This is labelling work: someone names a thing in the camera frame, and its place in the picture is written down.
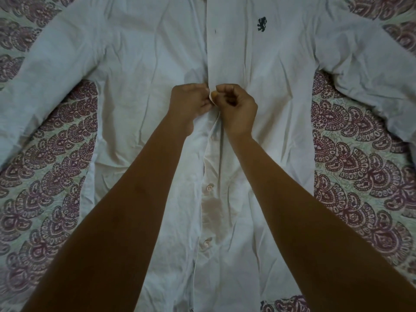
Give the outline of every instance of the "right hand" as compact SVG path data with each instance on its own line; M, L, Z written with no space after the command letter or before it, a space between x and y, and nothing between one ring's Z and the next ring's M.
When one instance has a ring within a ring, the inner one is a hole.
M257 104L238 84L220 84L211 93L214 104L220 109L224 129L230 142L241 136L251 137Z

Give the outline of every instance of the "bedsheet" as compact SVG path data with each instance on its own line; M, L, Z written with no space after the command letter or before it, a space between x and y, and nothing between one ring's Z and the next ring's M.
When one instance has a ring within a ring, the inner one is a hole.
M0 0L0 89L42 28L72 1ZM416 0L346 2L416 54ZM18 311L78 224L96 95L94 83L81 81L0 173L0 311ZM323 72L315 74L311 115L315 197L416 286L416 173L407 144ZM259 309L309 311L303 296L259 302Z

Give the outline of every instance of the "button-up shirt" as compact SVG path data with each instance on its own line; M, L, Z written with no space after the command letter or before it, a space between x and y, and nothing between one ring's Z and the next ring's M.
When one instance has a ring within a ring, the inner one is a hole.
M82 77L93 80L99 129L83 217L143 148L173 86L237 83L258 104L254 139L312 193L319 68L414 141L416 60L342 0L76 0L0 94L0 164ZM256 311L297 294L213 109L185 141L137 310Z

